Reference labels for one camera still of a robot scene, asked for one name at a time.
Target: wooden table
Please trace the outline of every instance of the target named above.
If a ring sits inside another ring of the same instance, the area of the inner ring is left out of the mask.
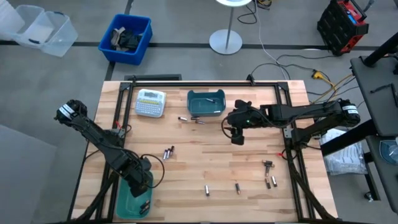
[[[120,82],[104,82],[95,117],[95,122],[103,129],[110,129],[112,126],[119,85]],[[219,117],[203,118],[206,122],[204,125],[191,121],[181,122],[177,118],[190,118],[187,110],[189,90],[216,91],[219,88],[151,88],[167,93],[165,111],[161,118],[148,118],[135,113],[135,100],[140,89],[134,88],[129,118],[132,131],[126,136],[125,148],[138,154],[151,153],[162,157],[164,149],[175,146],[173,157],[165,161],[164,180],[154,189],[154,206],[148,217],[139,220],[140,222],[297,221],[287,162],[277,155],[284,148],[281,129],[244,130],[246,139],[243,146],[232,145],[230,139],[221,132],[221,120],[234,108],[235,100],[252,101],[255,107],[273,104],[276,100],[272,88],[223,87],[226,109]],[[294,106],[308,104],[303,81],[289,81],[289,89]],[[300,120],[297,125],[303,128],[312,122],[311,119]],[[317,146],[318,143],[314,141],[310,144]],[[97,148],[90,144],[87,154],[95,150]],[[311,190],[328,212],[336,217],[321,152],[307,148],[303,150],[303,156]],[[162,168],[155,159],[149,159],[157,183]],[[274,161],[275,168],[271,169],[270,176],[276,177],[278,187],[267,189],[264,182],[265,169],[261,162],[264,159]],[[85,162],[72,218],[81,215],[100,190],[103,170],[104,157],[101,153],[96,153]],[[241,195],[235,191],[234,184],[237,182]],[[210,197],[206,197],[204,185],[209,186]],[[109,192],[104,211],[108,211]],[[304,214],[307,214],[303,192],[300,192],[300,197]],[[121,220],[115,214],[114,222],[126,220]]]

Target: blue bin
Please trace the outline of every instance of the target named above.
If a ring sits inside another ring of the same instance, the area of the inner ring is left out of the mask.
[[[111,49],[111,34],[113,29],[126,28],[132,30],[135,35],[142,34],[141,40],[135,51],[117,51]],[[152,37],[152,28],[150,27],[150,19],[142,16],[131,16],[125,14],[117,14],[108,27],[104,37],[99,43],[98,49],[102,51],[110,62],[128,63],[131,65],[139,65],[148,48],[150,38]]]

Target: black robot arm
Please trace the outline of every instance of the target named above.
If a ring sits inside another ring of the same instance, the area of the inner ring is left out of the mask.
[[[92,142],[105,156],[112,170],[130,186],[131,194],[138,197],[148,190],[152,183],[148,158],[141,158],[135,152],[121,147],[122,139],[117,131],[103,130],[87,117],[87,107],[78,100],[70,100],[57,110],[54,118],[61,124],[73,127]]]
[[[322,134],[337,126],[353,127],[360,122],[358,110],[349,100],[337,100],[322,104],[306,106],[261,105],[259,109],[251,106],[251,102],[235,101],[235,108],[228,113],[221,123],[224,134],[231,138],[233,144],[243,145],[243,129],[247,128],[284,128],[291,132],[295,145],[304,147],[310,138]],[[325,118],[307,128],[289,129],[296,119]],[[224,128],[227,120],[230,128]]]

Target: green bin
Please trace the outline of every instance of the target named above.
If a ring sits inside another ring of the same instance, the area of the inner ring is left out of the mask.
[[[187,107],[192,116],[219,116],[225,110],[225,93],[223,90],[213,93],[195,93],[191,90],[188,92]]]
[[[143,219],[145,218],[152,207],[152,189],[149,188],[147,192],[143,193],[138,197],[133,197],[130,193],[129,184],[121,179],[120,180],[120,188],[118,192],[118,202],[116,204],[116,215],[122,219]],[[144,212],[142,215],[139,214],[141,211],[141,205],[144,204],[147,200],[150,200],[150,208]]]

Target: clear plastic bin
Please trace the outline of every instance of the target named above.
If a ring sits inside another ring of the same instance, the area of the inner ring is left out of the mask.
[[[37,10],[36,8],[39,7],[19,6],[14,9],[7,1],[0,2],[0,39],[12,40],[24,27],[29,26],[39,14],[44,12],[44,9]],[[36,16],[29,23],[29,20],[25,19],[25,13],[36,14]]]
[[[62,57],[76,41],[78,34],[70,18],[61,12],[45,12],[15,41],[25,47]]]

